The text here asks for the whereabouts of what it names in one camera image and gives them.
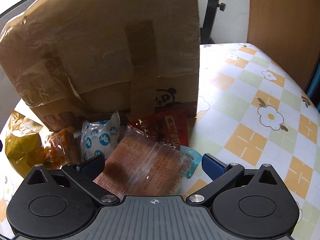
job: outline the brown wooden panel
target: brown wooden panel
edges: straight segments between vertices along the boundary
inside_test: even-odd
[[[320,0],[250,0],[247,41],[305,89],[320,52]]]

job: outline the checkered tablecloth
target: checkered tablecloth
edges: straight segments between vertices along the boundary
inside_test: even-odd
[[[23,101],[16,110],[40,123]],[[319,240],[320,114],[292,78],[254,45],[202,45],[197,112],[188,119],[189,146],[248,169],[272,164],[301,209],[293,238]],[[5,211],[22,178],[4,151],[0,163],[0,233],[13,237]],[[180,194],[210,182],[199,165]]]

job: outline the blue gripper pad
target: blue gripper pad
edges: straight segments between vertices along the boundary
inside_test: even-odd
[[[206,153],[202,157],[201,161],[202,170],[210,177],[215,180],[229,170],[229,166],[212,155]]]

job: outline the red snack package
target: red snack package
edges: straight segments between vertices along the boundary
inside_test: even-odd
[[[183,110],[155,113],[129,124],[157,141],[188,146],[187,119]]]

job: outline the table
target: table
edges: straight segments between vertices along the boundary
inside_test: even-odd
[[[40,120],[20,101],[18,112]],[[197,117],[188,119],[189,146],[245,168],[270,163],[300,207],[295,240],[320,238],[320,114],[276,62],[252,44],[200,46]],[[0,134],[4,141],[5,129]],[[42,138],[48,134],[43,128]],[[5,216],[22,182],[0,154],[0,233],[13,237]],[[183,179],[184,197],[210,183],[201,165]]]

